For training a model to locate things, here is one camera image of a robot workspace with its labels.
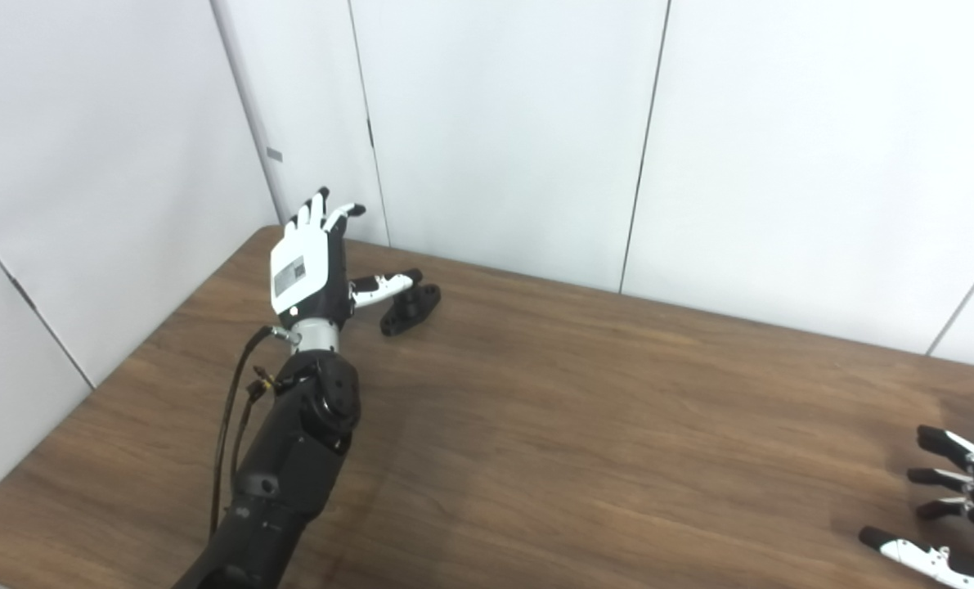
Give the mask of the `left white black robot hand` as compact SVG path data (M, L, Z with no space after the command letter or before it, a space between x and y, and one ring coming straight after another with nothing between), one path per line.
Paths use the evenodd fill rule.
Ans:
M304 201L271 251L271 305L282 328L288 330L313 320L341 329L360 307L411 290L423 279L418 269L349 278L346 227L366 207L345 204L327 212L329 194L322 187Z

